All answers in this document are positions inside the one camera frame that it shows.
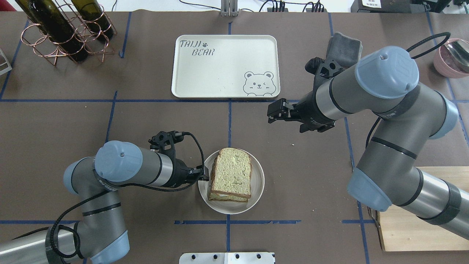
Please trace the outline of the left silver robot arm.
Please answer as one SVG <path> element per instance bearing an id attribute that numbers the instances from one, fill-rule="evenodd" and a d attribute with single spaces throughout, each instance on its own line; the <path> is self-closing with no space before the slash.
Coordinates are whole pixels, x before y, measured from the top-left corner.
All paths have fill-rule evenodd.
<path id="1" fill-rule="evenodd" d="M 176 158 L 175 144 L 190 132 L 161 131 L 150 148 L 106 142 L 93 157 L 72 163 L 63 181 L 80 202 L 44 227 L 1 244 L 2 264 L 70 264 L 90 259 L 110 264 L 129 252 L 128 230 L 118 190 L 142 187 L 162 192 L 185 190 L 208 181 L 206 167 L 189 168 Z"/>

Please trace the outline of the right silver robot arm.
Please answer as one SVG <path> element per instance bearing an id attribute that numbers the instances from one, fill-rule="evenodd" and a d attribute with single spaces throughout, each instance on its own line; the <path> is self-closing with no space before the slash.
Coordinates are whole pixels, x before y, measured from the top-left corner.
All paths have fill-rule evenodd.
<path id="1" fill-rule="evenodd" d="M 384 47 L 343 69 L 327 60 L 330 75 L 298 103 L 282 98 L 268 106 L 268 122 L 300 122 L 300 132 L 324 132 L 363 110 L 380 118 L 347 185 L 362 204 L 385 212 L 391 205 L 468 238 L 468 193 L 417 167 L 428 140 L 458 122 L 456 105 L 422 84 L 417 63 L 401 47 Z"/>

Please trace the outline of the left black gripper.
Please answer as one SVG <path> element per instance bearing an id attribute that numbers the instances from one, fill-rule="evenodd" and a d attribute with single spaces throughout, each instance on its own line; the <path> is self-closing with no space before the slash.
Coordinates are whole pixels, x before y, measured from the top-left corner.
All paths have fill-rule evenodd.
<path id="1" fill-rule="evenodd" d="M 202 164 L 196 168 L 189 168 L 176 158 L 175 144 L 182 142 L 185 136 L 190 136 L 196 143 L 202 159 Z M 157 177 L 148 184 L 151 187 L 177 188 L 182 184 L 194 184 L 198 181 L 208 182 L 208 168 L 204 165 L 204 153 L 196 137 L 190 132 L 161 131 L 148 140 L 150 149 L 157 153 L 160 167 Z"/>

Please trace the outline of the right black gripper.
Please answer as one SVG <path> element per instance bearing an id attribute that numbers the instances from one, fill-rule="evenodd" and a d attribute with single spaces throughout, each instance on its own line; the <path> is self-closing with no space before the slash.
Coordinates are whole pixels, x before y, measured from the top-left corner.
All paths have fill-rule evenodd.
<path id="1" fill-rule="evenodd" d="M 306 131 L 325 132 L 335 127 L 335 120 L 320 112 L 315 96 L 321 85 L 343 72 L 344 68 L 335 59 L 320 57 L 310 59 L 304 68 L 315 76 L 313 90 L 294 105 L 285 98 L 269 104 L 267 108 L 268 123 L 271 124 L 278 120 L 298 121 L 302 123 L 299 128 L 300 133 Z"/>

